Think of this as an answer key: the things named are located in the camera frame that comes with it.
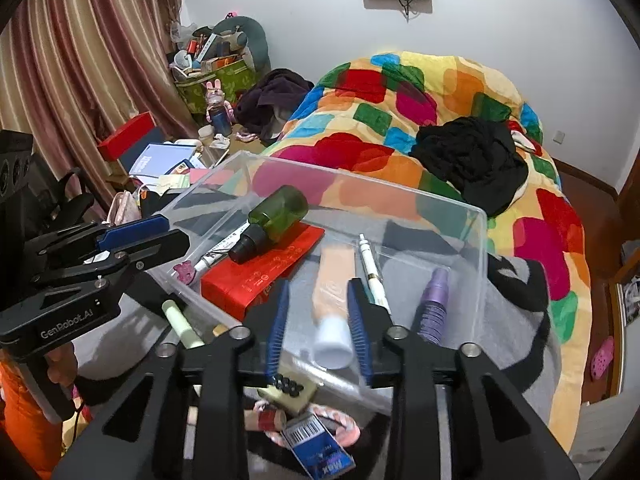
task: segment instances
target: blue gripper pad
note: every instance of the blue gripper pad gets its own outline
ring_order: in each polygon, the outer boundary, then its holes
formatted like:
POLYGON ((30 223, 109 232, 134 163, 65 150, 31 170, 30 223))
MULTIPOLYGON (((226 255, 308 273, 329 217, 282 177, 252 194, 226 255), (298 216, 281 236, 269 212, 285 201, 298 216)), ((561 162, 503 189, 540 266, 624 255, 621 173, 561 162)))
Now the blue gripper pad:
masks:
POLYGON ((165 233, 169 230, 169 221, 162 215, 154 215, 143 220, 114 227, 108 230, 100 240, 98 249, 113 251, 116 248, 165 233))

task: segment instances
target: orange jacket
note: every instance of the orange jacket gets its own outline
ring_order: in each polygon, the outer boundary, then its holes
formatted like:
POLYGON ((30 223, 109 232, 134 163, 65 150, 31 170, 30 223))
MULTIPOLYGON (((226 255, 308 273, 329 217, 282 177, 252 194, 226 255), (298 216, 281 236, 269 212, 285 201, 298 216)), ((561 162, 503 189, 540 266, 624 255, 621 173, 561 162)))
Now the orange jacket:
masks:
POLYGON ((62 452, 62 424, 51 424, 31 394, 6 364, 0 363, 4 390, 4 430, 43 480, 49 480, 62 452))

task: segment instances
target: white wall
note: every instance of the white wall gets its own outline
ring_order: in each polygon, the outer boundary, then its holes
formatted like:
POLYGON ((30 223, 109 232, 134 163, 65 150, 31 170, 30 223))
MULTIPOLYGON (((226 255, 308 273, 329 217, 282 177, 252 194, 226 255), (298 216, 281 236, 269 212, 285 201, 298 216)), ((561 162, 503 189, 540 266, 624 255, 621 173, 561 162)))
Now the white wall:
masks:
POLYGON ((189 7, 187 7, 187 2, 184 0, 182 0, 182 3, 180 4, 180 22, 185 26, 191 25, 189 7))
POLYGON ((553 156, 612 186, 624 182, 639 124, 640 50, 608 0, 431 0, 417 2, 425 12, 409 23, 396 0, 185 2, 199 25, 230 10, 255 18, 272 66, 315 82, 385 50, 475 59, 527 97, 553 156), (566 133, 562 145, 551 140, 556 130, 566 133))

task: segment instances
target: black bottle cap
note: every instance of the black bottle cap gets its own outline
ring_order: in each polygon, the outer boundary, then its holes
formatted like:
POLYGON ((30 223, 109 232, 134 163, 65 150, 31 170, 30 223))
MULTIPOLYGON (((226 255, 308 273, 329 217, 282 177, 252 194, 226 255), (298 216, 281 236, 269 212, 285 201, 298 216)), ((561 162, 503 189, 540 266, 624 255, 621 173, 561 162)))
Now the black bottle cap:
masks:
POLYGON ((229 257, 236 264, 244 264, 254 256, 263 253, 271 245, 265 230, 258 224, 249 227, 240 235, 240 239, 229 249, 229 257))

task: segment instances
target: curtain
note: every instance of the curtain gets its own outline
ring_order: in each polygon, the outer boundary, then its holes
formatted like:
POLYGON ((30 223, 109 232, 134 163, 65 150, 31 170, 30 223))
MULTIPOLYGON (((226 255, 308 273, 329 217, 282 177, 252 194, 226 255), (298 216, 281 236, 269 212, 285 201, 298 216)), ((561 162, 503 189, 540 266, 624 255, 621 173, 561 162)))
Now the curtain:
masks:
POLYGON ((33 134, 56 177, 79 166, 107 208, 97 143, 150 111, 172 137, 197 126, 166 54, 180 0, 24 0, 0 35, 0 126, 33 134))

